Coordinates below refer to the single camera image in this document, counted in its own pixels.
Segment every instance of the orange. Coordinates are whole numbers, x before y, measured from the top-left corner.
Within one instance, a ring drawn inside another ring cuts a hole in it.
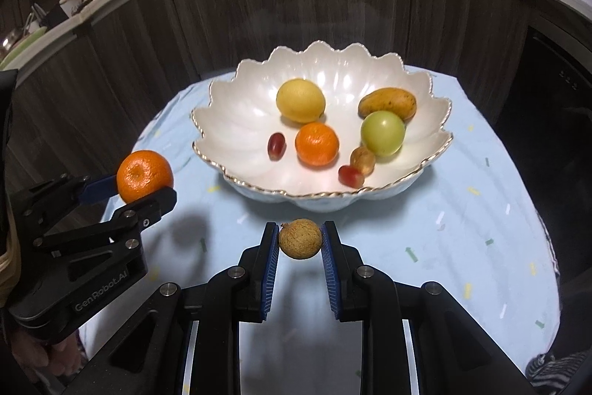
[[[308,123],[300,128],[294,141],[298,158],[311,166],[325,166],[339,151],[339,138],[323,123]]]
[[[169,162],[155,151],[135,151],[117,170],[117,190],[126,203],[165,186],[173,187],[173,171]]]

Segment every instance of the green fruit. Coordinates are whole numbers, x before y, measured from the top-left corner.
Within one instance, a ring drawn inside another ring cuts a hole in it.
[[[397,152],[405,137],[405,124],[390,111],[375,111],[368,115],[360,130],[362,142],[376,156],[390,156]]]
[[[302,124],[318,120],[325,111],[323,92],[306,79],[291,79],[283,83],[275,104],[283,116]]]

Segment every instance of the beige strap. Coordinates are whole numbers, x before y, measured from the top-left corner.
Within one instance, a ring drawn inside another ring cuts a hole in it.
[[[8,200],[7,212],[10,229],[6,241],[6,253],[0,256],[0,308],[4,306],[8,295],[21,277],[21,247],[17,237],[13,210]]]

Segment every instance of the tablecloth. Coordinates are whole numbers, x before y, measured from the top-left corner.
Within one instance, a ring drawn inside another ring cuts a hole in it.
[[[205,283],[257,245],[267,221],[309,218],[335,221],[344,243],[396,281],[440,282],[524,370],[559,326],[552,247],[501,141],[455,78],[432,75],[434,95],[453,103],[448,151],[402,194],[329,214],[239,195],[191,148],[199,135],[189,114],[208,103],[210,81],[179,92],[134,148],[169,160],[178,203],[142,234],[147,276],[81,328],[88,355],[162,283]],[[121,205],[112,198],[104,220]],[[305,261],[280,253],[268,320],[240,327],[243,393],[359,393],[361,341],[359,323],[334,319],[320,253]]]

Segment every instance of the human hand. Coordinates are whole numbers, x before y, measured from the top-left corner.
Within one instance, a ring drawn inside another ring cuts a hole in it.
[[[11,336],[11,347],[14,359],[32,382],[38,380],[34,368],[46,366],[55,376],[71,375],[80,368],[81,355],[76,333],[46,348],[25,331],[17,330]]]

